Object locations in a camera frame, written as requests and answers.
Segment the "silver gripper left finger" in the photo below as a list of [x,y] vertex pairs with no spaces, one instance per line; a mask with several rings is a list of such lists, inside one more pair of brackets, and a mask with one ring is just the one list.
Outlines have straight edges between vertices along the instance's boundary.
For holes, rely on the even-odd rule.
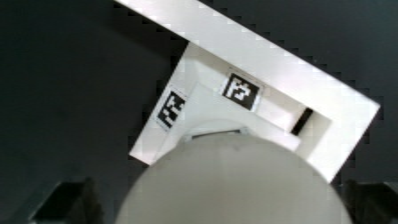
[[95,180],[63,182],[40,206],[31,224],[104,224]]

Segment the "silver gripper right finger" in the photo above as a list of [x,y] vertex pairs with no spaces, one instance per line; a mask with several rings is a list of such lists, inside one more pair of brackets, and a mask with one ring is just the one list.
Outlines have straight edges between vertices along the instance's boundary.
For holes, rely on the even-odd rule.
[[344,200],[354,224],[398,224],[398,182],[349,180]]

